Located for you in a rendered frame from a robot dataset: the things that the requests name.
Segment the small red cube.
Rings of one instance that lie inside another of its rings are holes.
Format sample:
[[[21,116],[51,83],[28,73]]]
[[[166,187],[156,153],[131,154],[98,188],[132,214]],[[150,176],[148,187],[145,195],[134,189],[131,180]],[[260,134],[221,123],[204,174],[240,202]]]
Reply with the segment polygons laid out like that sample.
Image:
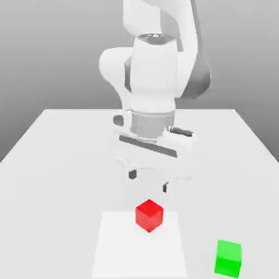
[[[151,233],[163,223],[163,212],[162,206],[148,199],[136,207],[135,221],[140,227]]]

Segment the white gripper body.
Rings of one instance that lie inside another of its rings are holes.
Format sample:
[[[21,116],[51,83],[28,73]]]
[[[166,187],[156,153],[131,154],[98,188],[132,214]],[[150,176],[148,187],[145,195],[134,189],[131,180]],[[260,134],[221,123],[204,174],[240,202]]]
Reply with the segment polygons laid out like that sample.
[[[196,144],[197,136],[190,131],[183,134],[164,131],[163,136],[152,143],[123,130],[112,132],[113,157],[127,170],[152,169],[172,181],[190,180]]]

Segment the small green cube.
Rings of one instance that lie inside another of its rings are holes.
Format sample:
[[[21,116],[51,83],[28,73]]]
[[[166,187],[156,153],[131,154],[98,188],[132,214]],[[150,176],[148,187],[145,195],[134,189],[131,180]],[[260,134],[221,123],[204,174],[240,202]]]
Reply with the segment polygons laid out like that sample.
[[[214,273],[239,278],[241,265],[241,244],[218,240]]]

